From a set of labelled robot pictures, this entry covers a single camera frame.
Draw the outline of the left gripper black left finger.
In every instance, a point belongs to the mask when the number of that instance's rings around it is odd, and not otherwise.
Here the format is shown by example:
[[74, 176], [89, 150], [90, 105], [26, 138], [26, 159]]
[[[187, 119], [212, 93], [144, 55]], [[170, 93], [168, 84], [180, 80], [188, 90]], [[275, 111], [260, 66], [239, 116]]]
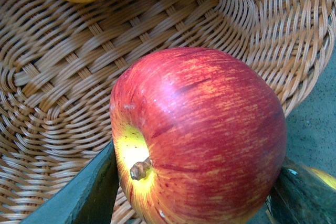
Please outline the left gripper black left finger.
[[63, 189], [21, 223], [110, 223], [119, 188], [110, 142]]

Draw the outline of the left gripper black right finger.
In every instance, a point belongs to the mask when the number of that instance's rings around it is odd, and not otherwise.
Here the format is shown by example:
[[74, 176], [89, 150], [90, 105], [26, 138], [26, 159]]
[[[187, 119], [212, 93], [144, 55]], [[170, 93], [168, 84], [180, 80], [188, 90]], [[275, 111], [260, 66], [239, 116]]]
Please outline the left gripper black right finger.
[[287, 157], [266, 206], [271, 223], [335, 223], [335, 189]]

